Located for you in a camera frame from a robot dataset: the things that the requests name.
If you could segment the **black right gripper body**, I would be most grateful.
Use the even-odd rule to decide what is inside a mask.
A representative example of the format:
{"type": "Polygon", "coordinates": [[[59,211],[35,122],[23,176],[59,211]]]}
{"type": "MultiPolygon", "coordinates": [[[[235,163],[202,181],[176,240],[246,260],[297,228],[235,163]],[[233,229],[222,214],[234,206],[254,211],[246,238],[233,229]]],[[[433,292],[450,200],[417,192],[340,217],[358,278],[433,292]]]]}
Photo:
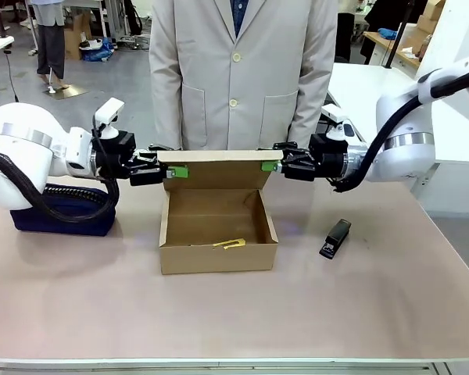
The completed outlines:
{"type": "Polygon", "coordinates": [[[347,168],[348,143],[329,139],[325,133],[312,134],[309,153],[313,158],[315,178],[339,179],[347,168]]]}

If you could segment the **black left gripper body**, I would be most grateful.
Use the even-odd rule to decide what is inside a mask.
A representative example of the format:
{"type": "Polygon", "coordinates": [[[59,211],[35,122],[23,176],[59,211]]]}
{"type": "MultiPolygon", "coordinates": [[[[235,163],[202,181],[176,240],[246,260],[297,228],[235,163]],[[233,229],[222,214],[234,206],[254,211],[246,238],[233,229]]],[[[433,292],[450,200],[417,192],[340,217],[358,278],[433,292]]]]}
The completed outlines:
{"type": "Polygon", "coordinates": [[[134,133],[119,130],[111,139],[93,136],[92,151],[95,153],[95,169],[104,179],[127,179],[131,168],[128,166],[136,149],[134,133]]]}

